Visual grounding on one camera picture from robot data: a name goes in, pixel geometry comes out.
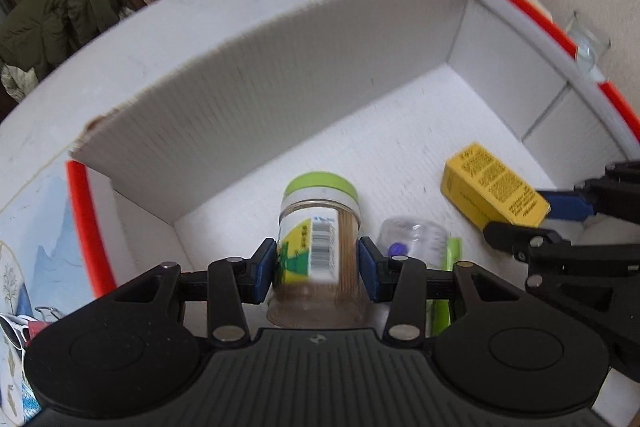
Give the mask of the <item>clear plastic bottle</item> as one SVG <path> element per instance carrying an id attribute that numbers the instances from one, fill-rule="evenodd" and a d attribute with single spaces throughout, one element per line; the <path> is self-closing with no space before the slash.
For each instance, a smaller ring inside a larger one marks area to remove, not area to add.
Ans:
<path id="1" fill-rule="evenodd" d="M 376 246 L 387 257 L 413 257 L 440 269 L 445 265 L 448 239 L 448 231 L 437 223 L 395 217 L 383 222 Z"/>

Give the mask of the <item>clear drinking glass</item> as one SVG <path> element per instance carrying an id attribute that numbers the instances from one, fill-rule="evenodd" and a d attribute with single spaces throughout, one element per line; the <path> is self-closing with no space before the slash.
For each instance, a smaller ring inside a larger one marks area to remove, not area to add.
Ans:
<path id="1" fill-rule="evenodd" d="M 605 82 L 599 61 L 611 49 L 611 39 L 585 13 L 577 10 L 570 17 L 565 32 L 576 44 L 576 63 L 582 75 L 594 83 Z"/>

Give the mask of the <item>white sunglasses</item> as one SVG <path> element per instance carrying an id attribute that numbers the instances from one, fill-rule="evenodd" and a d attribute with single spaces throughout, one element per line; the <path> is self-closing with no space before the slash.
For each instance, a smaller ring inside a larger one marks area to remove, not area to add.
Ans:
<path id="1" fill-rule="evenodd" d="M 2 333 L 17 351 L 24 351 L 30 341 L 29 323 L 31 317 L 27 315 L 0 314 Z"/>

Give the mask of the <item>green white tube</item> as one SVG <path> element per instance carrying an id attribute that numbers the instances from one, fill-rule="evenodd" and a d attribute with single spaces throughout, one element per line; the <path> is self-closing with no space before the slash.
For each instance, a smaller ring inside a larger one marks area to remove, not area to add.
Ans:
<path id="1" fill-rule="evenodd" d="M 446 239 L 445 254 L 440 262 L 442 271 L 448 272 L 448 277 L 436 284 L 436 299 L 431 300 L 430 311 L 430 332 L 431 337 L 440 335 L 450 324 L 450 312 L 448 300 L 452 291 L 452 276 L 450 273 L 454 265 L 461 260 L 462 238 L 449 237 Z"/>

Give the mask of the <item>red white cardboard box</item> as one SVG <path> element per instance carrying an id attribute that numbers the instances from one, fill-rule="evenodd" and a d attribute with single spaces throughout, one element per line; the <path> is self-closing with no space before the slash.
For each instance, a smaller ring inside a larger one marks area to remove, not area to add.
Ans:
<path id="1" fill-rule="evenodd" d="M 430 219 L 521 283 L 440 179 L 472 143 L 538 188 L 637 158 L 636 115 L 575 54 L 527 0 L 317 0 L 217 39 L 77 140 L 67 176 L 92 289 L 251 254 L 312 170 L 355 185 L 364 233 Z"/>

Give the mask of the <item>blue landscape table mat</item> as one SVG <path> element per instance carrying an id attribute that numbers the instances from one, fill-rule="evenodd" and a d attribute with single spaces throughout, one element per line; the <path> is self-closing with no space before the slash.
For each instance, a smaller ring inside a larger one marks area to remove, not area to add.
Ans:
<path id="1" fill-rule="evenodd" d="M 92 299 L 60 161 L 1 210 L 1 315 L 54 322 Z"/>

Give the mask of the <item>yellow small box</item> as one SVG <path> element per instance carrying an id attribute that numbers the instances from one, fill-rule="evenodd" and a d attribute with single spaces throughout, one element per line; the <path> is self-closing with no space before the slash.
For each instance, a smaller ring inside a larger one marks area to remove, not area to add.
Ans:
<path id="1" fill-rule="evenodd" d="M 478 143 L 446 161 L 440 191 L 479 230 L 489 222 L 538 228 L 550 211 L 533 187 Z"/>

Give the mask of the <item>red binder clip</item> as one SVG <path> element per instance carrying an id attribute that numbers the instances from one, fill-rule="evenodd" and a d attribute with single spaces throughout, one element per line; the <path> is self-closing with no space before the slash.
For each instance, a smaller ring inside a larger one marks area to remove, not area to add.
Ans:
<path id="1" fill-rule="evenodd" d="M 28 325 L 30 338 L 35 338 L 48 325 L 62 320 L 65 313 L 55 307 L 35 307 L 35 317 Z"/>

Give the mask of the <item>olive green jacket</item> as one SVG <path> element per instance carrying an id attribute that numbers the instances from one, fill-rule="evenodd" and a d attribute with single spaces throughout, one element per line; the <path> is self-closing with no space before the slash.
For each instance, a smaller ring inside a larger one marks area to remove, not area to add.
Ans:
<path id="1" fill-rule="evenodd" d="M 1 24 L 1 62 L 43 80 L 129 7 L 128 0 L 24 0 Z"/>

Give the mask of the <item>toothpick jar green lid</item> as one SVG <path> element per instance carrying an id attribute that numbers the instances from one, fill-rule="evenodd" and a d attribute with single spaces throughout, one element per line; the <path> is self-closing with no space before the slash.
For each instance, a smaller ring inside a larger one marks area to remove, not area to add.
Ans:
<path id="1" fill-rule="evenodd" d="M 363 317 L 356 188 L 335 173 L 304 173 L 286 187 L 268 320 L 285 329 L 351 329 Z"/>

